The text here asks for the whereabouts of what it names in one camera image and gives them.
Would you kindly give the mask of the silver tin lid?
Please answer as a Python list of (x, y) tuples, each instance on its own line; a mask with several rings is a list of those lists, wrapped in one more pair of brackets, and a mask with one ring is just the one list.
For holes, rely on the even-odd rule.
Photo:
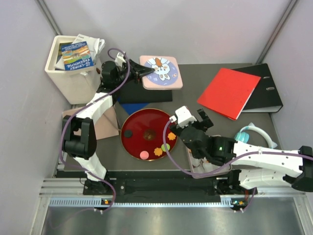
[(175, 57), (142, 55), (139, 63), (154, 70), (149, 75), (142, 77), (143, 88), (147, 90), (179, 90), (183, 87)]

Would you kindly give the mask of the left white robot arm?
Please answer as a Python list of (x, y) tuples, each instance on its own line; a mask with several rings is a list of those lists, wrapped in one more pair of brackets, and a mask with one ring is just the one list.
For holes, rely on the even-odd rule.
[(100, 117), (114, 106), (119, 90), (127, 82), (140, 83), (144, 76), (155, 70), (140, 65), (120, 51), (101, 67), (100, 85), (84, 107), (63, 118), (61, 152), (72, 157), (85, 172), (84, 195), (105, 195), (113, 191), (107, 169), (97, 154), (97, 139), (94, 125)]

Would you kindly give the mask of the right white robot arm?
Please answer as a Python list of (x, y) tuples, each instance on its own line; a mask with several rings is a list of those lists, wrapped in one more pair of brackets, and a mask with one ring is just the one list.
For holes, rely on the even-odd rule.
[(194, 159), (207, 160), (208, 170), (203, 173), (185, 171), (195, 178), (220, 177), (216, 190), (220, 194), (238, 194), (244, 189), (263, 186), (290, 186), (312, 192), (313, 149), (302, 146), (298, 150), (276, 149), (269, 135), (268, 147), (255, 146), (222, 136), (209, 136), (206, 131), (213, 122), (203, 109), (198, 110), (202, 120), (197, 120), (186, 106), (167, 117), (157, 128), (161, 141), (166, 144), (168, 134), (180, 138)]

